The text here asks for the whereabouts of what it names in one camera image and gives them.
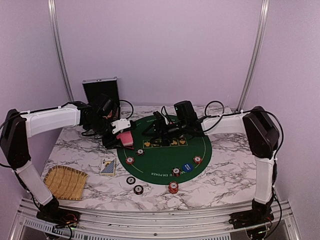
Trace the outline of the red playing card deck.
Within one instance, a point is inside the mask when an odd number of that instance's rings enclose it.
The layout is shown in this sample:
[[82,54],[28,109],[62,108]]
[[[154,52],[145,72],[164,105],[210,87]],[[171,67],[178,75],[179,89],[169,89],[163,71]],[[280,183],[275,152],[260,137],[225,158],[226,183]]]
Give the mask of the red playing card deck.
[[116,136],[116,138],[120,140],[125,148],[132,148],[134,145],[134,140],[130,131],[121,132]]

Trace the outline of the blue small blind button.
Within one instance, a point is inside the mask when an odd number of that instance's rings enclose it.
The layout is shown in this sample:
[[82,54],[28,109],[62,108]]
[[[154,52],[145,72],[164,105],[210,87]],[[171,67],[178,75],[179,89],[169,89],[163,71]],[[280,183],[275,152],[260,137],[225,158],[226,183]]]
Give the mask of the blue small blind button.
[[191,172],[193,169],[194,169],[194,167],[191,163],[185,163],[182,165],[182,170],[186,173]]

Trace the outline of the red poker chip stack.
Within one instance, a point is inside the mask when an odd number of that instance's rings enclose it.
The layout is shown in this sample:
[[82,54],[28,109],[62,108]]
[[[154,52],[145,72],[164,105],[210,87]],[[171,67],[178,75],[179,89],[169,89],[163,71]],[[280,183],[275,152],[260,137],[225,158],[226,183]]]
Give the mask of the red poker chip stack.
[[168,185],[168,191],[171,194],[176,194],[179,191],[179,184],[176,181],[172,181]]

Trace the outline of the black poker chip stack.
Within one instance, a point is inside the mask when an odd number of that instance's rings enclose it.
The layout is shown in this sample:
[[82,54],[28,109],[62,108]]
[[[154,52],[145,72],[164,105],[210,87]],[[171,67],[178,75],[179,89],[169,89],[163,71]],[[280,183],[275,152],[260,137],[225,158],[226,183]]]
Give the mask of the black poker chip stack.
[[133,191],[136,195],[141,195],[144,192],[144,188],[142,185],[136,185],[134,186]]

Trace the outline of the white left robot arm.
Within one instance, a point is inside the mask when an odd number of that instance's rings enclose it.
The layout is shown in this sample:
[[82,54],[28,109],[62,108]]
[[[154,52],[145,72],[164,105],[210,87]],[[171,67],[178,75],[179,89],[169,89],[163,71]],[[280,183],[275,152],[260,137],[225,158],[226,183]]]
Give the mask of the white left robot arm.
[[31,195],[43,206],[44,215],[53,223],[63,219],[63,211],[49,203],[54,198],[41,178],[45,164],[65,127],[79,126],[93,130],[98,136],[114,137],[129,123],[125,117],[115,120],[109,117],[105,104],[107,99],[91,105],[82,101],[50,106],[49,101],[36,102],[33,98],[23,105],[12,102],[9,110],[3,111],[0,131],[0,152],[3,177],[18,180],[17,196]]

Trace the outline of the playing card box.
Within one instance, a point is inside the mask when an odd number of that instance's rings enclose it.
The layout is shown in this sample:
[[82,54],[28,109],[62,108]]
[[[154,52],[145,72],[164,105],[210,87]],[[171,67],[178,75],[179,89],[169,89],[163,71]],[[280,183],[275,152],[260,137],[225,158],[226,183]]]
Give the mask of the playing card box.
[[116,175],[116,159],[114,157],[104,158],[100,164],[101,176],[114,177]]

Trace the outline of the round green poker mat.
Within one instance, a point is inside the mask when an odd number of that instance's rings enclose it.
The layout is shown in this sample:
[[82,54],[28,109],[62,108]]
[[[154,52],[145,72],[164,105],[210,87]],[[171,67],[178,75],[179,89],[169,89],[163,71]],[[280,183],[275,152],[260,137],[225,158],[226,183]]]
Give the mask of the round green poker mat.
[[[200,175],[208,166],[212,157],[212,144],[208,136],[192,137],[188,134],[182,139],[175,138],[170,146],[152,144],[150,138],[142,135],[153,121],[153,115],[135,121],[136,129],[131,134],[134,150],[117,149],[122,166],[135,178],[156,185],[168,185],[170,182],[184,183]],[[137,149],[143,149],[144,155],[137,155]],[[194,157],[200,156],[202,162],[197,164]],[[126,158],[133,157],[134,163],[127,164]],[[192,164],[191,172],[184,172],[183,164]],[[179,168],[180,176],[173,176],[172,169]]]

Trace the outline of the aluminium poker chip case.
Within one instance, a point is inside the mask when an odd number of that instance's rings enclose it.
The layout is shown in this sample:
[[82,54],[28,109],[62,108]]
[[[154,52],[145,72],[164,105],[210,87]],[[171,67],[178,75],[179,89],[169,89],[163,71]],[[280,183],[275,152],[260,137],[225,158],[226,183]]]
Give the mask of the aluminium poker chip case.
[[120,118],[120,97],[118,90],[118,78],[116,76],[86,79],[82,81],[82,86],[89,103],[94,102],[100,94],[110,97],[117,106],[117,109],[114,111],[115,117],[117,120]]

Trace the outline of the woven bamboo tray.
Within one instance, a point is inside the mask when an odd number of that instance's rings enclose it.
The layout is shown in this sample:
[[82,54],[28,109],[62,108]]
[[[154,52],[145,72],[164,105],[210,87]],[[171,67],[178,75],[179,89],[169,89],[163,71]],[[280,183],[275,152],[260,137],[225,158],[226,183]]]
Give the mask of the woven bamboo tray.
[[56,165],[44,177],[44,183],[58,200],[80,201],[88,174],[80,170]]

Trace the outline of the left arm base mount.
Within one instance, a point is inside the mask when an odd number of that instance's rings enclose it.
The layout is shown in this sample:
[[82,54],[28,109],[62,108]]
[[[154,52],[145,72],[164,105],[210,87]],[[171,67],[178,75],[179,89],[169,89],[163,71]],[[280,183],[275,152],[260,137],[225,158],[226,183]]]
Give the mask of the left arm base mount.
[[58,227],[77,227],[80,213],[74,210],[60,208],[59,201],[55,196],[45,205],[37,204],[36,217],[40,220],[54,223]]

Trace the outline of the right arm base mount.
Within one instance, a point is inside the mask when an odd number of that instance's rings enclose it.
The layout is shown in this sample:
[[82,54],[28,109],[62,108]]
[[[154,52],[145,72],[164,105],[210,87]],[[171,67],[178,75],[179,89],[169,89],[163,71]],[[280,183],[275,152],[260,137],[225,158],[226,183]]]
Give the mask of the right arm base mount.
[[234,229],[272,222],[275,219],[271,208],[273,199],[271,197],[266,204],[253,199],[250,210],[231,213],[228,222],[233,225]]

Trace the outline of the left aluminium frame post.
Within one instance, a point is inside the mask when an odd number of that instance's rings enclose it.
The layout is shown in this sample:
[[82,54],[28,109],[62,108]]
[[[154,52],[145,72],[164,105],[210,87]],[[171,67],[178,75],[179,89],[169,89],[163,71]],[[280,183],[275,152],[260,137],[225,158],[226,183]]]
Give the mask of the left aluminium frame post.
[[60,68],[60,72],[62,75],[63,85],[66,91],[67,99],[69,102],[73,102],[74,95],[72,92],[68,71],[65,63],[64,53],[63,53],[63,47],[60,37],[60,31],[59,31],[59,23],[58,23],[58,16],[57,16],[57,10],[56,10],[56,1],[55,0],[48,0],[48,11],[49,11],[49,18],[50,18],[50,24],[56,49],[56,55],[58,59],[58,64]]

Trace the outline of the aluminium frame post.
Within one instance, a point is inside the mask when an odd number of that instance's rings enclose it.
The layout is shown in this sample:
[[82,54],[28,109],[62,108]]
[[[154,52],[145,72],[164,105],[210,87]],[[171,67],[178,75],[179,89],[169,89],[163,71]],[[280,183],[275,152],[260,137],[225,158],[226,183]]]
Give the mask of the aluminium frame post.
[[236,107],[237,112],[239,112],[244,108],[250,92],[250,87],[254,79],[256,65],[259,59],[260,51],[262,49],[263,40],[265,36],[269,7],[270,7],[269,0],[261,1],[261,8],[260,8],[260,14],[258,19],[258,26],[257,26],[255,41],[253,45],[253,51],[252,51],[251,59],[249,62],[248,71],[245,77],[244,85],[242,88],[242,92]]
[[60,37],[60,31],[59,31],[59,23],[58,23],[58,16],[57,16],[57,10],[56,10],[56,1],[55,0],[48,0],[48,11],[49,11],[49,18],[50,18],[50,24],[56,49],[56,55],[58,59],[58,64],[60,68],[60,72],[62,75],[63,85],[66,91],[67,99],[69,102],[73,102],[74,95],[72,92],[68,71],[65,63],[64,53],[63,53],[63,47]]

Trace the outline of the aluminium front rail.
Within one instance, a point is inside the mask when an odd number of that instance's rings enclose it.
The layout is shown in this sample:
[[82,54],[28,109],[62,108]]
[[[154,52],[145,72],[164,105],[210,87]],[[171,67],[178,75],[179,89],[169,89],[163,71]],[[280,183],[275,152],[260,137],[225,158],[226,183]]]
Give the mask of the aluminium front rail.
[[251,202],[225,206],[173,211],[119,211],[75,208],[80,213],[72,231],[54,229],[54,224],[37,219],[37,209],[22,199],[10,231],[11,240],[45,239],[52,234],[59,240],[247,240],[255,226],[234,229],[230,214],[246,211]]

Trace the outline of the right aluminium frame post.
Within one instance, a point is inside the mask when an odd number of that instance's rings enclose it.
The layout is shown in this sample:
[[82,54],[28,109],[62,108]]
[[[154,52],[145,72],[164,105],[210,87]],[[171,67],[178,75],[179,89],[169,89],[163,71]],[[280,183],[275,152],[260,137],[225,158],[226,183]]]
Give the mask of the right aluminium frame post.
[[248,71],[245,77],[244,85],[242,88],[242,92],[236,107],[237,112],[239,112],[244,108],[250,92],[250,87],[254,79],[256,65],[259,59],[260,51],[262,49],[263,40],[265,36],[269,7],[270,7],[269,0],[261,1],[261,8],[260,8],[260,14],[258,19],[258,26],[257,26],[255,41],[253,45],[253,51],[252,51],[251,59],[249,62]]

